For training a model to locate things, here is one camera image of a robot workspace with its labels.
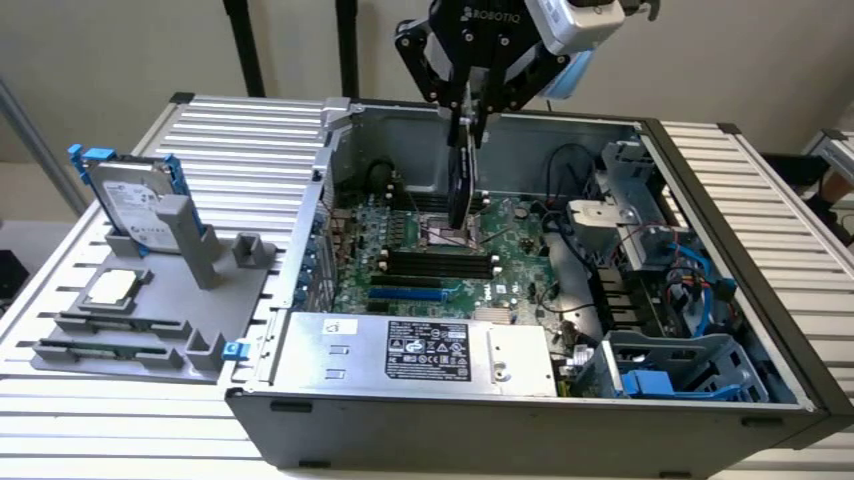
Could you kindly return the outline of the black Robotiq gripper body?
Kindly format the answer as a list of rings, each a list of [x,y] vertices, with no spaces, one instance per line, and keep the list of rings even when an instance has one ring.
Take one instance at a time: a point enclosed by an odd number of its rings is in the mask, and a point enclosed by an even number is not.
[[[540,42],[524,1],[432,1],[428,25],[455,69],[508,67]]]

